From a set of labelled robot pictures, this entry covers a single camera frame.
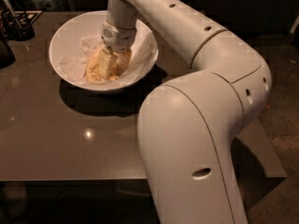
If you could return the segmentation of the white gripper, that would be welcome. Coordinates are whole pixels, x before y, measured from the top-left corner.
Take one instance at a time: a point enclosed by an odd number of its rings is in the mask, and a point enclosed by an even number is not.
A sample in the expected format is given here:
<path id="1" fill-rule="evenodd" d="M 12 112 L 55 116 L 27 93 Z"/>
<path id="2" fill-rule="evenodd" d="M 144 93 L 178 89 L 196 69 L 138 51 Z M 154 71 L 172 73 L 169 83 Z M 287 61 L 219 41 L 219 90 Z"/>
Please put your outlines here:
<path id="1" fill-rule="evenodd" d="M 104 21 L 102 24 L 101 37 L 104 44 L 116 52 L 125 52 L 135 42 L 136 28 L 122 29 Z M 102 79 L 108 80 L 112 68 L 117 61 L 117 56 L 106 47 L 99 49 L 99 75 Z"/>

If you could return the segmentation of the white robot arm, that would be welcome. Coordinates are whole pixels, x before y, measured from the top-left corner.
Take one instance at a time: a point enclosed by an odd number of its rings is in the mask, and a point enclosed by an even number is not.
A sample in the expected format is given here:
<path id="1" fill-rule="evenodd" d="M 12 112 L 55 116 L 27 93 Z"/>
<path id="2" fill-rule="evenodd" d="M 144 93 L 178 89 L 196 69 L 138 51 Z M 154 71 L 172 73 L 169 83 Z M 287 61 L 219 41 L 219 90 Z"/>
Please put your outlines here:
<path id="1" fill-rule="evenodd" d="M 248 224 L 233 139 L 263 110 L 266 61 L 225 27 L 179 0 L 110 0 L 108 27 L 136 9 L 192 68 L 140 107 L 138 142 L 161 224 Z"/>

